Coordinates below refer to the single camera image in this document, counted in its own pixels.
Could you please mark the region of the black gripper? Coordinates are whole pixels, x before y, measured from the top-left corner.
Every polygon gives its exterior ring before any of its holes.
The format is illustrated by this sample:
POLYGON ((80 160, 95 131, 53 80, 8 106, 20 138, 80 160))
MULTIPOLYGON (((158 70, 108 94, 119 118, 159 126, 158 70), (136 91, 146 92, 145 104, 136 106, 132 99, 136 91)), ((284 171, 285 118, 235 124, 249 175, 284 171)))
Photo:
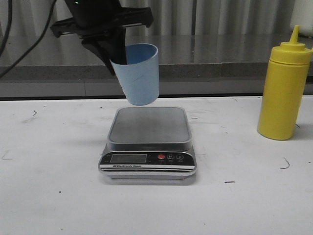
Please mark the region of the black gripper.
POLYGON ((150 27, 152 10, 149 7, 123 7, 118 0, 67 0, 65 1, 72 17, 57 21, 51 26, 55 37, 64 34, 100 36, 95 40, 83 39, 82 46, 96 55, 107 67, 111 75, 115 71, 111 62, 125 65, 125 35, 127 27, 150 27))

